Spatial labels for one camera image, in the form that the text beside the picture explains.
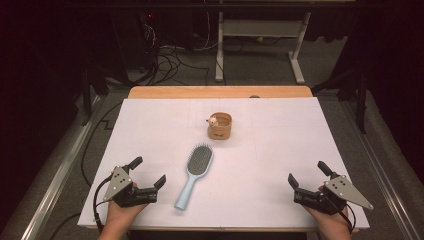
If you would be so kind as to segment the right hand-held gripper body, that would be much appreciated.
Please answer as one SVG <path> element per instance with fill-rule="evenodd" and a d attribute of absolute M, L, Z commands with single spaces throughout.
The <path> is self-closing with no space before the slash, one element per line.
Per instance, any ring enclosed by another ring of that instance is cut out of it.
<path fill-rule="evenodd" d="M 344 175 L 325 181 L 321 191 L 312 192 L 299 186 L 294 190 L 294 202 L 328 215 L 341 212 L 348 202 L 369 210 L 374 209 Z"/>

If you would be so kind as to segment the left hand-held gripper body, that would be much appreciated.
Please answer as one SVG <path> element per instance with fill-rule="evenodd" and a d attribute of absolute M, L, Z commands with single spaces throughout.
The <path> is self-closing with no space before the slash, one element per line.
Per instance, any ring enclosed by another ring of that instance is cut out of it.
<path fill-rule="evenodd" d="M 138 188 L 129 176 L 129 167 L 116 167 L 112 174 L 109 186 L 104 194 L 104 201 L 114 201 L 121 208 L 155 203 L 157 201 L 158 185 L 150 188 Z"/>

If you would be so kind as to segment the light blue hairbrush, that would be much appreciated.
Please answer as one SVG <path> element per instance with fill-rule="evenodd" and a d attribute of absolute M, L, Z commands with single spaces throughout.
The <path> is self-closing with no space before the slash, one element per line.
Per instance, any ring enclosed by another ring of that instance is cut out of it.
<path fill-rule="evenodd" d="M 213 149 L 210 145 L 198 144 L 193 148 L 186 164 L 187 182 L 174 204 L 177 210 L 184 211 L 186 209 L 195 182 L 208 172 L 212 159 Z"/>

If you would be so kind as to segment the person's left hand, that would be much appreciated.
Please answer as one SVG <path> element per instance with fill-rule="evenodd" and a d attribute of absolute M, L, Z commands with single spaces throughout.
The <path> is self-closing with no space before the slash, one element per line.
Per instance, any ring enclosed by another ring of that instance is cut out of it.
<path fill-rule="evenodd" d="M 107 219 L 104 225 L 104 229 L 117 229 L 118 231 L 128 231 L 136 217 L 146 207 L 147 204 L 142 204 L 125 208 L 120 207 L 115 201 L 110 201 L 108 204 Z"/>

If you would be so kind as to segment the person's right hand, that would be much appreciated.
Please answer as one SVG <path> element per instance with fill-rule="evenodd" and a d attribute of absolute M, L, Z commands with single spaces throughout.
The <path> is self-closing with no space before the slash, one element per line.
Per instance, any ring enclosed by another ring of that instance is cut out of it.
<path fill-rule="evenodd" d="M 319 233 L 349 232 L 351 234 L 347 208 L 343 209 L 342 215 L 324 214 L 307 206 L 304 209 L 314 218 Z"/>

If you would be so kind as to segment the black stand leg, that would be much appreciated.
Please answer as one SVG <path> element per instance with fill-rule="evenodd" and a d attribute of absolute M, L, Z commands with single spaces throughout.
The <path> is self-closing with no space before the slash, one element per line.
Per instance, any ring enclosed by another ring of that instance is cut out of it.
<path fill-rule="evenodd" d="M 367 92 L 367 73 L 362 67 L 353 67 L 343 73 L 336 74 L 328 80 L 311 88 L 313 94 L 324 89 L 338 89 L 340 101 L 356 100 L 355 123 L 362 134 L 365 130 L 365 110 Z"/>
<path fill-rule="evenodd" d="M 106 74 L 102 68 L 96 65 L 88 65 L 82 74 L 83 126 L 88 124 L 92 115 L 91 90 L 94 90 L 100 96 L 105 96 L 109 92 Z"/>

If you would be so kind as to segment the black computer tower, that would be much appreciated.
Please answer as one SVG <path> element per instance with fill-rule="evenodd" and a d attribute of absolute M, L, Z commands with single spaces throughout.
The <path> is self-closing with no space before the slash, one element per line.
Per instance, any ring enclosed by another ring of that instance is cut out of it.
<path fill-rule="evenodd" d="M 124 64 L 128 70 L 147 70 L 153 67 L 153 33 L 138 12 L 112 14 Z"/>

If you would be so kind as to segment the white metal stand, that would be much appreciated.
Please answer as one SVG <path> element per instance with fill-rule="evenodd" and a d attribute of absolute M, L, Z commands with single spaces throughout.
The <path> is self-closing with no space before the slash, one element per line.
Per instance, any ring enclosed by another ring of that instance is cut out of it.
<path fill-rule="evenodd" d="M 224 80 L 224 51 L 223 39 L 225 36 L 232 37 L 271 37 L 271 38 L 295 38 L 296 46 L 288 52 L 288 59 L 292 72 L 298 84 L 304 84 L 305 79 L 298 62 L 298 55 L 309 26 L 311 13 L 304 14 L 302 20 L 225 20 L 222 12 L 218 18 L 218 42 L 216 54 L 215 80 Z"/>

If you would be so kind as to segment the metal floor rail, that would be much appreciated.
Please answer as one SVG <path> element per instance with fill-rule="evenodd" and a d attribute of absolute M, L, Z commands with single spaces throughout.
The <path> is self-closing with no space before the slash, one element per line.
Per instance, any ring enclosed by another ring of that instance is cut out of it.
<path fill-rule="evenodd" d="M 63 160 L 55 171 L 55 175 L 48 181 L 48 188 L 44 191 L 43 198 L 20 240 L 38 240 L 69 178 L 78 153 L 93 125 L 93 118 L 97 115 L 103 103 L 104 98 L 96 96 L 93 102 L 89 104 L 89 107 L 92 109 L 92 114 L 84 124 L 78 126 L 73 137 L 73 143 L 65 151 Z"/>
<path fill-rule="evenodd" d="M 372 148 L 367 135 L 362 133 L 359 129 L 352 106 L 349 103 L 341 102 L 341 107 L 347 115 L 356 135 L 359 137 L 361 145 L 366 152 L 366 159 L 370 165 L 374 179 L 376 180 L 386 204 L 405 240 L 424 240 L 424 237 L 420 236 L 416 226 L 410 218 L 410 215 L 407 213 L 400 195 L 396 192 L 394 185 L 390 181 L 389 175 L 381 165 L 380 159 Z"/>

